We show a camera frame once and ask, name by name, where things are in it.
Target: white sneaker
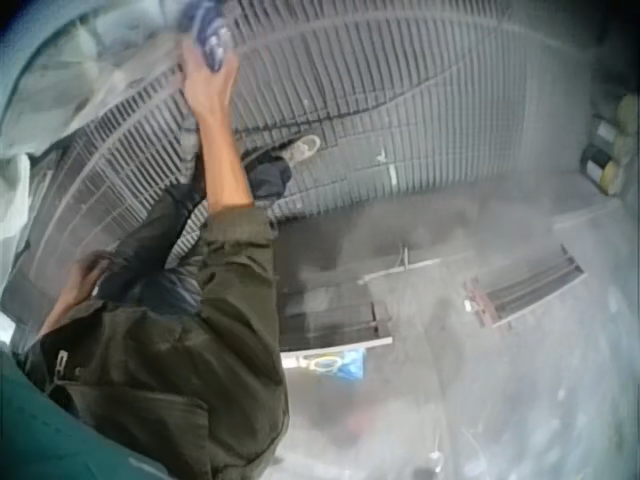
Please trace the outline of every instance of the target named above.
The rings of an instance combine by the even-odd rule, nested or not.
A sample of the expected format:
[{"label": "white sneaker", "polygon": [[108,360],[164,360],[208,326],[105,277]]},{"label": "white sneaker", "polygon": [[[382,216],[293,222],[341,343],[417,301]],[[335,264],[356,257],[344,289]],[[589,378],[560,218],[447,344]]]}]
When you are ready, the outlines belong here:
[{"label": "white sneaker", "polygon": [[317,135],[305,135],[300,140],[292,143],[284,150],[274,152],[275,155],[284,158],[290,167],[312,157],[320,148],[320,137]]}]

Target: olive green jacket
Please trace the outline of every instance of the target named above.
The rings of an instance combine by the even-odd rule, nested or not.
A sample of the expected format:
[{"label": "olive green jacket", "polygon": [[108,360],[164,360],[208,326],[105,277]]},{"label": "olive green jacket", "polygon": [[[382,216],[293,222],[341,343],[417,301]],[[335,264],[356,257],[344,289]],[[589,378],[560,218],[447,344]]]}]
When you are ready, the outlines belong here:
[{"label": "olive green jacket", "polygon": [[288,425],[273,233],[262,210],[209,219],[197,316],[90,300],[28,352],[31,381],[180,479],[257,478]]}]

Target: floor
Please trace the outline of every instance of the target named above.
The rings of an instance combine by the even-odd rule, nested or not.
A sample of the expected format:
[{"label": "floor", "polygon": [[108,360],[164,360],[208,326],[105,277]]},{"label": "floor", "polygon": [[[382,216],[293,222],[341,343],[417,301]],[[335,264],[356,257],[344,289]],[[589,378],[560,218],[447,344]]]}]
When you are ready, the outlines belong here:
[{"label": "floor", "polygon": [[[425,247],[421,255],[437,255],[430,265],[371,280],[369,294],[391,312],[393,345],[368,352],[359,382],[288,373],[291,425],[266,479],[636,478],[637,225],[621,202],[592,195],[597,191],[578,174],[556,180],[557,189],[551,181],[540,189],[547,208],[528,236],[537,230],[563,243],[586,277],[516,317],[512,330],[481,328],[464,311],[463,282],[500,255],[517,253],[509,247],[520,237],[500,233],[495,222],[478,227],[485,217],[477,215],[456,230],[467,240],[457,244],[470,248],[442,254]],[[515,191],[506,188],[512,182],[500,191]],[[438,218],[452,219],[460,205],[497,185],[443,190],[422,201],[441,207]],[[533,197],[518,207],[503,204],[503,212],[527,203],[540,212]],[[436,221],[419,214],[425,210],[413,210],[414,224],[429,231]],[[366,215],[358,218],[346,244],[371,228]],[[500,240],[493,251],[491,231]],[[365,260],[360,265],[370,267]],[[328,284],[326,272],[315,273]],[[307,282],[312,277],[307,272]],[[318,285],[316,293],[353,288],[349,281]]]}]

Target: metal grating ceiling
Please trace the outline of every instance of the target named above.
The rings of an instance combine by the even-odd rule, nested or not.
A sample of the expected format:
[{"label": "metal grating ceiling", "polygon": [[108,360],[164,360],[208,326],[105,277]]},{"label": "metal grating ceiling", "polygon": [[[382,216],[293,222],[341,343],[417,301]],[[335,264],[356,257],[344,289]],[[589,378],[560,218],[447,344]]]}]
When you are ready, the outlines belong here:
[{"label": "metal grating ceiling", "polygon": [[[238,1],[243,148],[313,131],[276,219],[523,169],[574,170],[598,25],[551,1]],[[31,277],[115,245],[179,171],[172,66],[76,136],[34,236]],[[201,208],[176,255],[197,238]]]}]

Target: blue object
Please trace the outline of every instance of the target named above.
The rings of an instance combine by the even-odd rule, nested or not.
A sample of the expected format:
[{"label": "blue object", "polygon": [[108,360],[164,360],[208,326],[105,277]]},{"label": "blue object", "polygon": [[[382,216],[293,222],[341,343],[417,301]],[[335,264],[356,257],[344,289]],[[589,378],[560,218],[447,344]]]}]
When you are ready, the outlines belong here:
[{"label": "blue object", "polygon": [[218,72],[222,68],[224,56],[233,48],[233,42],[219,0],[189,2],[180,16],[178,29],[191,32],[209,70]]},{"label": "blue object", "polygon": [[0,342],[0,478],[170,480],[160,464],[103,437],[34,387]]}]

